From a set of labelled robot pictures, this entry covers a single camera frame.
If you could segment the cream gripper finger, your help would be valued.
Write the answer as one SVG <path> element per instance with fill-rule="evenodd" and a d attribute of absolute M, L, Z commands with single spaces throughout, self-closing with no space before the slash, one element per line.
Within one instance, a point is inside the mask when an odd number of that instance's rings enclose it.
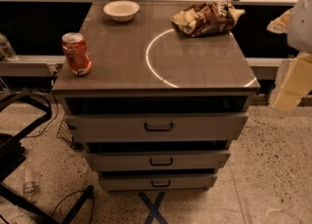
<path fill-rule="evenodd" d="M 271 20 L 267 25 L 267 30 L 277 34 L 287 33 L 292 12 L 293 10 L 289 9 L 276 19 Z"/>
<path fill-rule="evenodd" d="M 283 113 L 292 112 L 312 91 L 312 55 L 300 53 L 284 60 L 278 69 L 271 107 Z"/>

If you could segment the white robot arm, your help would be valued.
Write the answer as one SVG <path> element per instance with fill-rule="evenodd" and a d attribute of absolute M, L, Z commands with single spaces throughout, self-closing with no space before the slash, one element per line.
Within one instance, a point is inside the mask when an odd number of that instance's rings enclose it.
<path fill-rule="evenodd" d="M 267 29 L 286 33 L 288 45 L 298 51 L 295 58 L 281 63 L 269 98 L 274 111 L 289 114 L 312 91 L 312 0 L 298 0 Z"/>

